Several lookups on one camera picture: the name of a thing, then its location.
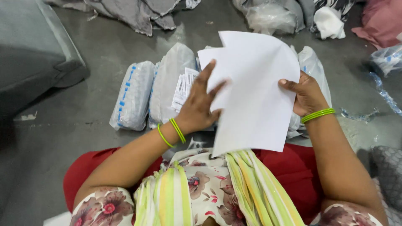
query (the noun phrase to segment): woman's left hand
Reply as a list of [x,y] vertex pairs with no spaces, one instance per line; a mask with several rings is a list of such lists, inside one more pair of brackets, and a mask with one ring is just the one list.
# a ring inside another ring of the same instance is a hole
[[208,128],[219,119],[222,109],[211,112],[211,103],[227,81],[221,82],[207,93],[208,79],[215,64],[216,61],[212,60],[194,80],[190,95],[175,118],[184,135]]

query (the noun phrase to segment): floral dress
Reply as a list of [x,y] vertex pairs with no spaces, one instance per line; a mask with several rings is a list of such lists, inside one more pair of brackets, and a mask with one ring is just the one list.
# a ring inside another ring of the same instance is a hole
[[[211,157],[212,149],[177,152],[171,162],[163,161],[166,170],[178,161],[186,173],[194,225],[213,218],[219,225],[246,225],[238,206],[229,170],[223,156]],[[82,200],[70,226],[130,226],[134,224],[132,194],[120,187],[104,187]],[[372,215],[359,213],[347,205],[334,204],[319,214],[315,226],[382,226]]]

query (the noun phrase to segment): striped scarf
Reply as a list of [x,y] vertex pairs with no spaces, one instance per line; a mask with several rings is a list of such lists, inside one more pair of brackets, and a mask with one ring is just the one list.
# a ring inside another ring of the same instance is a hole
[[[288,194],[250,149],[227,153],[225,160],[248,225],[304,226]],[[134,199],[134,226],[194,225],[187,177],[177,161],[145,178]]]

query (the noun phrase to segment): gray concrete floor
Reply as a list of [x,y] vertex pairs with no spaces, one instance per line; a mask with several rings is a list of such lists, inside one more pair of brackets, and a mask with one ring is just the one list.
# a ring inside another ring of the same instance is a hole
[[[155,30],[152,38],[135,33],[119,21],[103,17],[87,21],[89,14],[60,8],[55,11],[91,76],[75,86],[50,90],[21,113],[37,111],[35,120],[1,126],[0,182],[1,192],[8,198],[0,199],[0,225],[42,225],[43,220],[67,211],[62,181],[73,161],[88,151],[122,146],[143,134],[116,132],[109,125],[130,64],[144,60],[156,63],[176,42],[196,52],[206,45],[221,46],[220,30],[248,31],[243,15],[228,0],[203,0],[195,10],[174,16],[175,31]],[[334,108],[359,114],[380,110],[380,115],[367,124],[339,118],[355,151],[365,153],[371,145],[379,144],[401,148],[402,118],[376,92],[362,64],[374,47],[350,31],[360,25],[360,13],[361,6],[351,10],[345,39],[323,41],[303,30],[282,40],[297,51],[305,45],[316,51],[324,65]],[[384,85],[401,103],[400,78],[384,80]],[[309,145],[301,138],[290,142]]]

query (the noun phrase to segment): pink fabric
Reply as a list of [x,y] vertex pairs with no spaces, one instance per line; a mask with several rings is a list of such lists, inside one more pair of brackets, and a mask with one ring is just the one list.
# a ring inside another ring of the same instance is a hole
[[400,43],[396,36],[402,33],[402,0],[369,0],[361,22],[363,27],[355,27],[352,32],[377,49]]

